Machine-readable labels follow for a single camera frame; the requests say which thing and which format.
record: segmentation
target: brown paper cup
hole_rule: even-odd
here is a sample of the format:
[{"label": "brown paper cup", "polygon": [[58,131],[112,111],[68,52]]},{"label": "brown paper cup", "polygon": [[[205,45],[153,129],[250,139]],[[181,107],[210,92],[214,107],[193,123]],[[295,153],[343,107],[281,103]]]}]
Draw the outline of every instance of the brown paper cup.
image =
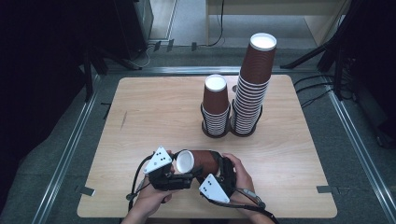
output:
[{"label": "brown paper cup", "polygon": [[204,110],[213,115],[224,113],[230,102],[228,101],[227,81],[221,75],[211,75],[205,80]]},{"label": "brown paper cup", "polygon": [[210,150],[182,150],[177,155],[177,169],[182,174],[188,173],[201,165],[204,168],[202,177],[209,174],[215,175],[219,171],[219,165]]},{"label": "brown paper cup", "polygon": [[266,33],[258,33],[250,38],[247,52],[242,62],[240,76],[252,84],[262,84],[271,77],[276,52],[276,39]]}]

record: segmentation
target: person's hand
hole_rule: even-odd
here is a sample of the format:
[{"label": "person's hand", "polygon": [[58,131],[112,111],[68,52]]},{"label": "person's hand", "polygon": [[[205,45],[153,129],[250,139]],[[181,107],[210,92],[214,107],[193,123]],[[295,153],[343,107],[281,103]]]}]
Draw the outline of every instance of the person's hand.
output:
[{"label": "person's hand", "polygon": [[[236,174],[236,188],[248,189],[252,192],[255,192],[253,179],[251,178],[248,171],[245,169],[241,160],[236,158],[235,155],[231,153],[224,153],[222,154],[222,156],[230,159],[230,161],[233,163],[233,167],[235,169],[235,174]],[[257,206],[257,204],[251,201],[247,196],[245,196],[244,194],[238,191],[233,193],[233,195],[230,198],[230,201],[232,204],[239,204],[239,205],[246,204],[246,205]],[[274,223],[269,217],[266,217],[261,213],[250,211],[244,208],[237,208],[237,210],[246,217],[248,217],[253,223]]]},{"label": "person's hand", "polygon": [[162,202],[167,203],[172,199],[172,194],[178,190],[162,191],[157,190],[149,183],[149,178],[145,176],[134,206],[128,215],[122,221],[122,224],[140,224],[145,223],[147,218],[153,215],[160,208]]}]

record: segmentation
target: stack of paper cups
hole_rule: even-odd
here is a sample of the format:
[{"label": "stack of paper cups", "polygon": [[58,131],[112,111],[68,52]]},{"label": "stack of paper cups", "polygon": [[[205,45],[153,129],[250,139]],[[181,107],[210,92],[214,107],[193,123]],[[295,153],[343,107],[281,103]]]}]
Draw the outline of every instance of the stack of paper cups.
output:
[{"label": "stack of paper cups", "polygon": [[201,112],[204,117],[202,126],[206,135],[222,137],[228,132],[230,108],[226,79],[218,74],[207,77],[204,100],[201,104]]},{"label": "stack of paper cups", "polygon": [[262,114],[275,51],[276,39],[272,35],[259,33],[250,38],[233,101],[231,128],[236,135],[249,136],[255,131]]}]

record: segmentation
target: person's right hand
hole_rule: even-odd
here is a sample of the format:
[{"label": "person's right hand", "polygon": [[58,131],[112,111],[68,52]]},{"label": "person's right hand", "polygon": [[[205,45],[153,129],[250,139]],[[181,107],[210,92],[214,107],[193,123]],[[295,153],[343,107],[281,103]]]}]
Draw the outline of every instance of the person's right hand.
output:
[{"label": "person's right hand", "polygon": [[[236,174],[236,188],[248,189],[252,192],[255,192],[253,186],[253,179],[251,178],[248,171],[245,169],[241,160],[236,158],[235,155],[231,153],[223,153],[222,156],[230,159],[230,161],[233,163],[233,167],[235,168],[235,174]],[[247,205],[257,206],[257,204],[251,201],[247,196],[245,196],[242,193],[239,193],[238,191],[233,193],[233,195],[230,198],[230,201],[232,204],[236,204],[236,205],[247,204]],[[244,208],[237,208],[237,210],[243,215],[247,216],[253,223],[274,223],[269,217],[266,217],[261,213],[250,211]]]}]

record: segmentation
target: wooden table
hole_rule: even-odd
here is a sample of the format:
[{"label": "wooden table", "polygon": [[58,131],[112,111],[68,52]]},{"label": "wooden table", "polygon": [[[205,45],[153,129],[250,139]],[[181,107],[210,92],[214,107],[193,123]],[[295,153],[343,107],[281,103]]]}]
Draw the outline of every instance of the wooden table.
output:
[{"label": "wooden table", "polygon": [[[237,76],[226,77],[230,101]],[[228,133],[220,139],[201,130],[200,103],[205,77],[127,77],[120,81],[81,195],[81,217],[124,217],[138,164],[159,145],[181,149],[231,152],[251,174],[256,193],[277,217],[334,217],[332,195],[290,77],[273,75],[256,132],[241,138]],[[239,218],[231,208],[209,203],[198,183],[174,194],[152,217]]]}]

